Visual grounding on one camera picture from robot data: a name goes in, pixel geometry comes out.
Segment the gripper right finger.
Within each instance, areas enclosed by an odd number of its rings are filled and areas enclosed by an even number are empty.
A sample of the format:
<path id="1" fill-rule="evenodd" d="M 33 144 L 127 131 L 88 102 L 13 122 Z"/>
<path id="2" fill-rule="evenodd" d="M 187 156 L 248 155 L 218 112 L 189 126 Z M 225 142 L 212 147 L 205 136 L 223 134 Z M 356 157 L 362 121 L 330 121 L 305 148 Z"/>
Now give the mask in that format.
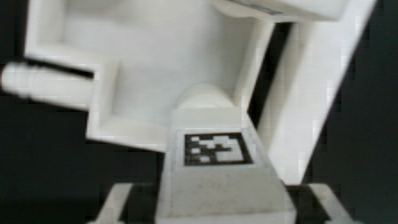
<path id="1" fill-rule="evenodd" d="M 298 208 L 296 224 L 360 224 L 328 184 L 287 186 Z"/>

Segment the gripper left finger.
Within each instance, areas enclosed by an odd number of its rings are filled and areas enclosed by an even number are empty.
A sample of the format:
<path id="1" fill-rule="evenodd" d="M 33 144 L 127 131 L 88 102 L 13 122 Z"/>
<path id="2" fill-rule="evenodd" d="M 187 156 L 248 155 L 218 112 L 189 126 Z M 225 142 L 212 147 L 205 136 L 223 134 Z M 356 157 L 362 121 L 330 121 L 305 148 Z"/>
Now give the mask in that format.
<path id="1" fill-rule="evenodd" d="M 88 224 L 155 224 L 157 199 L 155 183 L 116 183 Z"/>

